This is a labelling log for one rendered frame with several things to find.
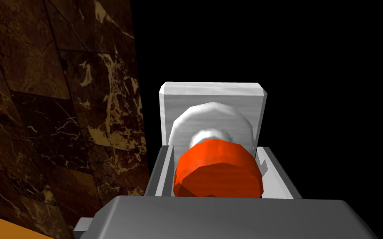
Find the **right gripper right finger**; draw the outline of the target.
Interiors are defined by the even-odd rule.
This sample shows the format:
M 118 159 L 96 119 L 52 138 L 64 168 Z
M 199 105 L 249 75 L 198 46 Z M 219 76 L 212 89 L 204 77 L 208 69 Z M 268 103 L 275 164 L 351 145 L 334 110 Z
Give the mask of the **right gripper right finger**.
M 257 163 L 259 163 L 259 169 L 262 175 L 262 198 L 302 198 L 290 177 L 268 147 L 258 147 L 255 159 Z

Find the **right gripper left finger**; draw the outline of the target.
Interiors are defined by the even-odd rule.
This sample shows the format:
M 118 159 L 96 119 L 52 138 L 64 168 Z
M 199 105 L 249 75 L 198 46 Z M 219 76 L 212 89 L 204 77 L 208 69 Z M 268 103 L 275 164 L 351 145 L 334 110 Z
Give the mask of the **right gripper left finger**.
M 146 197 L 173 197 L 174 179 L 174 149 L 173 146 L 162 146 L 158 153 L 148 186 Z

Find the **orange and white door knob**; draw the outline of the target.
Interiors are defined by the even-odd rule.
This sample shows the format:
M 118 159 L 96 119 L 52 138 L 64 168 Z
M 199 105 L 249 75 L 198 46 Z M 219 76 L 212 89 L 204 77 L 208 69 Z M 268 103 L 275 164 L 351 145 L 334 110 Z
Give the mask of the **orange and white door knob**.
M 258 83 L 166 82 L 159 91 L 162 144 L 176 197 L 260 198 L 256 158 L 266 102 Z

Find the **black door leaf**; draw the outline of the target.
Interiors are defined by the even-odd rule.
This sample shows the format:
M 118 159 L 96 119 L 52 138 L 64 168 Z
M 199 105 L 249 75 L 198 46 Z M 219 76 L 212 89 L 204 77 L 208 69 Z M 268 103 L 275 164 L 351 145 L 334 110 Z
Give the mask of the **black door leaf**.
M 259 146 L 383 239 L 383 0 L 131 0 L 149 168 L 167 81 L 267 93 Z

